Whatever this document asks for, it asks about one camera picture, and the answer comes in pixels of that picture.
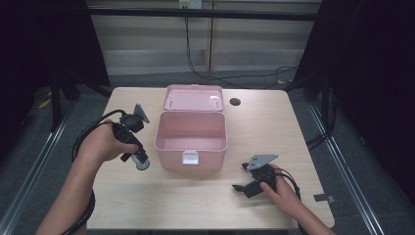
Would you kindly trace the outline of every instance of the pink box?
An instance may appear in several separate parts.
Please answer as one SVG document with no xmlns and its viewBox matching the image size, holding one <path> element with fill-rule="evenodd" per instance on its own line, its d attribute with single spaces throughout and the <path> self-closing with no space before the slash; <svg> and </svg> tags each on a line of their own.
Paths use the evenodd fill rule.
<svg viewBox="0 0 415 235">
<path fill-rule="evenodd" d="M 221 169 L 227 148 L 222 88 L 170 85 L 156 149 L 165 169 Z"/>
</svg>

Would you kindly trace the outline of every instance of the power cable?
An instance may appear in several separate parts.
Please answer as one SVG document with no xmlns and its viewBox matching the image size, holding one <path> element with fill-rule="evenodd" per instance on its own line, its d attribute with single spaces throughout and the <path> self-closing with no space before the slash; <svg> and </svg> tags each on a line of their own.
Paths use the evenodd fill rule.
<svg viewBox="0 0 415 235">
<path fill-rule="evenodd" d="M 220 80 L 223 81 L 229 85 L 232 86 L 236 86 L 238 88 L 242 88 L 242 89 L 251 89 L 250 87 L 244 87 L 238 84 L 235 84 L 233 82 L 228 81 L 227 79 L 230 78 L 240 78 L 240 77 L 267 77 L 267 76 L 274 76 L 275 75 L 275 81 L 273 81 L 271 84 L 262 87 L 262 88 L 258 88 L 258 89 L 269 89 L 272 86 L 276 85 L 278 83 L 278 75 L 290 70 L 295 70 L 297 69 L 299 66 L 293 66 L 293 67 L 280 67 L 278 69 L 275 70 L 275 72 L 273 73 L 268 73 L 268 74 L 261 74 L 261 75 L 232 75 L 232 76 L 222 76 L 222 77 L 217 77 L 217 76 L 210 76 L 210 75 L 202 75 L 200 73 L 198 73 L 194 66 L 193 66 L 193 62 L 192 62 L 192 56 L 191 56 L 191 49 L 190 49 L 190 39 L 189 39 L 189 20 L 188 18 L 185 18 L 185 24 L 186 24 L 186 51 L 187 51 L 187 60 L 188 60 L 188 65 L 190 70 L 192 71 L 192 73 L 194 73 L 196 76 L 198 76 L 201 79 L 204 80 L 209 80 L 209 81 L 215 81 L 215 80 Z"/>
<path fill-rule="evenodd" d="M 337 107 L 338 107 L 338 100 L 336 99 L 336 96 L 331 89 L 329 95 L 329 120 L 327 123 L 327 131 L 324 131 L 323 133 L 317 135 L 313 139 L 306 142 L 307 146 L 312 145 L 308 148 L 308 151 L 311 151 L 315 149 L 317 146 L 319 146 L 321 143 L 323 143 L 327 138 L 329 138 L 332 135 L 333 129 L 336 124 L 336 115 L 337 115 Z"/>
</svg>

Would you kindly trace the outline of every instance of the box lid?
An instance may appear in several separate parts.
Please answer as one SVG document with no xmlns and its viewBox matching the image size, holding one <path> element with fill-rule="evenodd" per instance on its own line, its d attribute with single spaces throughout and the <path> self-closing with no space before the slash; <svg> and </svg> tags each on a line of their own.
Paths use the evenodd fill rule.
<svg viewBox="0 0 415 235">
<path fill-rule="evenodd" d="M 221 112 L 222 88 L 213 85 L 169 85 L 165 93 L 164 109 Z"/>
</svg>

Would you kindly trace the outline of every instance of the box latch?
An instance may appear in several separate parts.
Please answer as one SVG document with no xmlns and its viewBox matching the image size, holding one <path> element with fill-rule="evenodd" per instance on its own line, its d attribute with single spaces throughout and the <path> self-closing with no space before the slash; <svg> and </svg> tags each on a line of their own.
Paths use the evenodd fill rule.
<svg viewBox="0 0 415 235">
<path fill-rule="evenodd" d="M 182 163 L 184 165 L 198 165 L 199 153 L 196 151 L 184 151 L 182 156 Z"/>
</svg>

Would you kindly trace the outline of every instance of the black curtain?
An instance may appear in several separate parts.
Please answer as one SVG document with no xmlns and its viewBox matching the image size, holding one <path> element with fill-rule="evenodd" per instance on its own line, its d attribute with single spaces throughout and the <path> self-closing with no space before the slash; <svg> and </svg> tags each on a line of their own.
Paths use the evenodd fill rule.
<svg viewBox="0 0 415 235">
<path fill-rule="evenodd" d="M 296 79 L 327 77 L 340 106 L 415 205 L 415 1 L 323 1 Z"/>
<path fill-rule="evenodd" d="M 110 86 L 91 17 L 42 11 L 47 7 L 87 5 L 84 0 L 0 2 L 2 158 L 17 141 L 34 92 L 52 85 L 53 73 L 67 96 L 76 92 L 76 83 Z"/>
</svg>

